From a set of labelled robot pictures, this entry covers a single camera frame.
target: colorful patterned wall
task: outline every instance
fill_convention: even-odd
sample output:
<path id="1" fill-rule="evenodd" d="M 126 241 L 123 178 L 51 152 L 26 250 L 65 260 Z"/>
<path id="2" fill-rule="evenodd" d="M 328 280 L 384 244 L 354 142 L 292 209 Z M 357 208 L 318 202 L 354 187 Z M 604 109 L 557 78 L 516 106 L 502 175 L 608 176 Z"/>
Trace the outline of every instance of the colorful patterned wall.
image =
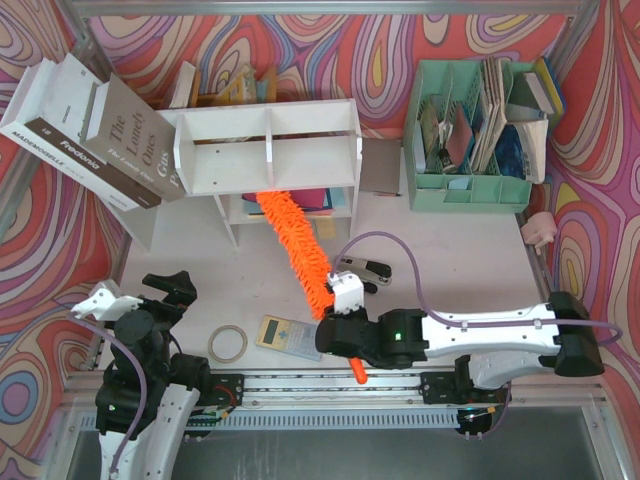
<path id="1" fill-rule="evenodd" d="M 183 60 L 216 92 L 249 63 L 278 68 L 278 99 L 355 98 L 363 131 L 400 137 L 418 60 L 499 53 L 529 61 L 549 50 L 556 16 L 315 15 L 103 17 L 91 22 L 120 75 L 149 98 Z"/>
<path id="2" fill-rule="evenodd" d="M 583 41 L 560 72 L 568 113 L 533 202 L 558 224 L 556 284 L 626 332 L 603 349 L 603 380 L 640 472 L 640 1 L 603 1 Z"/>
<path id="3" fill-rule="evenodd" d="M 638 2 L 633 3 L 626 5 L 625 20 L 621 4 L 603 7 L 585 53 L 573 58 L 574 70 L 565 79 L 570 114 L 554 142 L 550 195 L 546 200 L 538 197 L 539 204 L 557 212 L 561 223 L 552 256 L 557 259 L 552 261 L 556 278 L 590 302 L 594 317 L 627 325 L 632 333 L 624 344 L 628 352 L 637 351 L 640 335 L 640 292 L 631 289 L 639 284 L 633 275 L 638 276 L 640 263 L 640 170 L 637 160 L 628 165 L 621 161 L 640 154 L 635 145 L 638 75 L 633 70 L 640 18 Z M 46 0 L 0 1 L 0 13 L 4 108 L 24 67 L 43 56 L 62 58 L 72 40 Z M 400 136 L 419 59 L 499 54 L 532 60 L 550 49 L 563 24 L 562 16 L 461 15 L 92 21 L 120 75 L 148 98 L 168 88 L 182 60 L 202 71 L 203 92 L 219 90 L 244 63 L 259 74 L 275 64 L 281 100 L 354 97 L 365 132 L 392 137 Z M 14 153 L 13 144 L 0 140 L 0 182 Z M 638 182 L 630 186 L 629 178 L 636 177 Z M 626 189 L 615 189 L 625 185 L 623 178 Z M 616 230 L 609 233 L 605 226 Z M 60 320 L 56 302 L 73 302 L 92 282 L 108 276 L 122 236 L 93 195 L 47 167 L 39 170 L 0 246 L 1 478 L 36 475 L 43 432 L 60 399 L 61 378 L 81 361 L 88 341 L 86 332 Z M 619 267 L 611 267 L 615 258 Z M 623 268 L 625 259 L 631 260 L 632 269 Z M 612 290 L 613 302 L 607 295 Z M 629 438 L 640 440 L 633 417 L 640 398 L 639 374 L 634 377 L 612 355 L 607 361 L 613 368 L 605 379 L 618 392 L 616 402 Z"/>
<path id="4" fill-rule="evenodd" d="M 61 60 L 72 44 L 49 0 L 0 1 L 0 112 L 27 66 Z M 16 151 L 0 138 L 0 189 Z M 0 478 L 38 476 L 63 378 L 90 341 L 57 302 L 110 276 L 123 238 L 93 194 L 40 166 L 0 245 Z"/>

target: orange fluffy toy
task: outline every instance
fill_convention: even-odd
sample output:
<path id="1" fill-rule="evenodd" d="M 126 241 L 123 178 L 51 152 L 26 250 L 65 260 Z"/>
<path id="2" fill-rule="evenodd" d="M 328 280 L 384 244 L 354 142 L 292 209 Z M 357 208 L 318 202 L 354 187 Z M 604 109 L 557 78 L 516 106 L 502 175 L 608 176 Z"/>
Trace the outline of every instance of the orange fluffy toy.
<path id="1" fill-rule="evenodd" d="M 333 294 L 325 286 L 331 265 L 316 242 L 309 220 L 289 192 L 261 192 L 256 197 L 289 254 L 291 267 L 304 289 L 313 318 L 322 320 L 325 310 L 333 306 Z M 349 364 L 358 383 L 366 383 L 367 373 L 362 361 L 350 358 Z"/>

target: white book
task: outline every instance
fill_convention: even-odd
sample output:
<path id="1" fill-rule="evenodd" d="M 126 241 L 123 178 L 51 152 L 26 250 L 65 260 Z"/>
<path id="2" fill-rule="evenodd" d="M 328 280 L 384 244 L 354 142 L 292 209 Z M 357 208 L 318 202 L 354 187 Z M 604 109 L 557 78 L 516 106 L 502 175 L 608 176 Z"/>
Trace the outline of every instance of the white book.
<path id="1" fill-rule="evenodd" d="M 494 57 L 489 58 L 489 65 L 492 75 L 492 90 L 495 102 L 494 120 L 491 128 L 491 133 L 486 144 L 486 150 L 482 161 L 480 162 L 479 171 L 484 173 L 489 165 L 491 156 L 493 155 L 498 139 L 504 130 L 504 126 L 507 124 L 507 118 L 505 116 L 505 101 L 504 101 L 504 82 L 502 79 L 502 59 L 496 60 Z"/>
<path id="2" fill-rule="evenodd" d="M 474 173 L 480 171 L 480 167 L 482 164 L 482 160 L 484 158 L 484 152 L 486 151 L 486 145 L 489 140 L 489 135 L 492 132 L 493 124 L 495 120 L 496 106 L 495 100 L 493 97 L 492 91 L 492 80 L 493 75 L 491 74 L 491 69 L 488 65 L 488 60 L 484 60 L 482 62 L 482 84 L 483 89 L 481 91 L 480 100 L 481 102 L 486 101 L 487 110 L 484 112 L 484 120 L 482 123 L 482 127 L 480 129 L 479 141 L 477 145 L 477 149 L 474 149 L 473 152 L 473 163 L 471 165 L 471 169 Z"/>
<path id="3" fill-rule="evenodd" d="M 162 109 L 187 108 L 189 106 L 189 97 L 195 75 L 196 67 L 189 62 L 182 62 L 178 76 L 162 100 Z"/>
<path id="4" fill-rule="evenodd" d="M 525 179 L 532 183 L 543 183 L 547 160 L 547 129 L 549 120 L 513 122 L 518 132 L 523 153 Z"/>
<path id="5" fill-rule="evenodd" d="M 114 175 L 79 146 L 95 82 L 101 83 L 70 54 L 59 65 L 45 59 L 28 68 L 0 121 L 0 133 L 123 211 L 159 204 L 158 197 Z"/>

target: pink object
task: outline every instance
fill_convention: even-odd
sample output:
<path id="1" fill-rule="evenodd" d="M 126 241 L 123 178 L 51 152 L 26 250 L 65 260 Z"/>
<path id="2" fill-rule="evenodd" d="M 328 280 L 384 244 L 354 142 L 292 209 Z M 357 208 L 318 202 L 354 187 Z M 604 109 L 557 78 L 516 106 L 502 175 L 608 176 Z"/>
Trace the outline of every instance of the pink object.
<path id="1" fill-rule="evenodd" d="M 325 197 L 324 188 L 312 188 L 308 190 L 293 190 L 291 198 L 302 208 L 322 208 Z M 250 202 L 257 202 L 255 193 L 245 193 L 242 198 Z"/>
<path id="2" fill-rule="evenodd" d="M 536 253 L 540 255 L 540 249 L 547 243 L 553 242 L 558 228 L 551 213 L 540 212 L 532 215 L 520 232 L 524 243 L 534 245 Z"/>

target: cable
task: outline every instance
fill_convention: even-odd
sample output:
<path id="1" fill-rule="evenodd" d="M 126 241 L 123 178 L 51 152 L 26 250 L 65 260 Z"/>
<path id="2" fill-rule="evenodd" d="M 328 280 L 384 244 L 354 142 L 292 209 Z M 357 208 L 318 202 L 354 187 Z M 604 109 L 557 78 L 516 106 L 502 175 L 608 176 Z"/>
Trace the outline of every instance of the cable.
<path id="1" fill-rule="evenodd" d="M 110 333 L 105 332 L 104 330 L 102 330 L 101 328 L 97 327 L 94 324 L 87 322 L 86 320 L 83 320 L 81 318 L 74 317 L 73 315 L 71 315 L 71 313 L 67 313 L 67 319 L 70 322 L 75 323 L 76 325 L 80 325 L 81 327 L 84 327 L 87 330 L 91 330 L 93 333 L 98 334 L 105 340 L 111 342 L 112 345 L 115 345 L 116 348 L 120 350 L 124 354 L 124 356 L 126 356 L 129 359 L 129 361 L 131 362 L 131 365 L 133 365 L 133 368 L 138 374 L 138 380 L 140 381 L 140 403 L 138 404 L 138 409 L 136 410 L 136 414 L 133 417 L 133 420 L 131 421 L 131 425 L 129 425 L 129 429 L 124 434 L 124 437 L 122 437 L 122 440 L 120 441 L 120 445 L 118 445 L 118 449 L 116 450 L 116 453 L 113 455 L 113 460 L 111 461 L 111 466 L 109 467 L 109 474 L 113 475 L 118 470 L 118 462 L 120 461 L 120 456 L 124 451 L 124 447 L 127 445 L 127 442 L 131 438 L 131 435 L 133 435 L 133 432 L 138 427 L 138 423 L 140 423 L 140 419 L 142 418 L 144 407 L 147 404 L 147 380 L 146 380 L 146 377 L 144 376 L 144 370 L 142 370 L 142 365 L 140 365 L 140 362 L 138 361 L 138 359 L 131 352 L 131 350 L 129 350 L 120 340 L 118 340 L 116 337 L 114 337 Z"/>
<path id="2" fill-rule="evenodd" d="M 429 306 L 427 305 L 427 301 L 424 298 L 424 293 L 422 292 L 422 282 L 420 280 L 420 271 L 418 269 L 418 262 L 416 261 L 416 257 L 413 255 L 413 252 L 411 251 L 409 246 L 406 243 L 404 243 L 402 240 L 400 240 L 398 237 L 393 235 L 392 233 L 382 232 L 382 231 L 372 231 L 372 232 L 363 233 L 353 238 L 344 246 L 342 251 L 335 258 L 333 262 L 332 273 L 336 272 L 338 264 L 342 261 L 342 258 L 345 256 L 345 254 L 351 247 L 353 247 L 360 240 L 364 240 L 365 238 L 374 237 L 374 236 L 389 238 L 394 242 L 396 242 L 398 245 L 400 245 L 406 252 L 407 256 L 409 257 L 409 261 L 411 262 L 411 266 L 413 267 L 413 274 L 415 277 L 415 284 L 416 284 L 416 293 L 418 295 L 418 301 L 420 302 L 420 307 L 422 308 L 422 310 L 437 322 L 440 322 L 448 327 L 462 328 L 461 326 L 462 322 L 447 320 L 446 318 L 438 315 L 431 308 L 429 308 Z M 620 337 L 622 337 L 622 334 L 623 334 L 622 329 L 613 323 L 600 322 L 595 320 L 565 320 L 565 319 L 559 319 L 559 318 L 555 318 L 555 319 L 549 318 L 549 319 L 543 319 L 543 320 L 537 320 L 537 321 L 508 320 L 508 321 L 492 321 L 492 322 L 468 322 L 468 324 L 466 325 L 466 328 L 533 327 L 533 326 L 536 326 L 536 324 L 574 325 L 574 326 L 583 326 L 583 327 L 607 328 L 615 332 L 615 334 L 612 337 L 599 341 L 598 345 L 610 345 L 612 343 L 615 343 L 620 339 Z"/>
<path id="3" fill-rule="evenodd" d="M 176 348 L 178 349 L 178 352 L 182 354 L 182 347 L 178 343 L 178 340 L 176 339 L 176 337 L 174 337 L 169 331 L 167 331 L 167 335 L 169 335 L 169 340 L 171 340 L 175 344 Z"/>

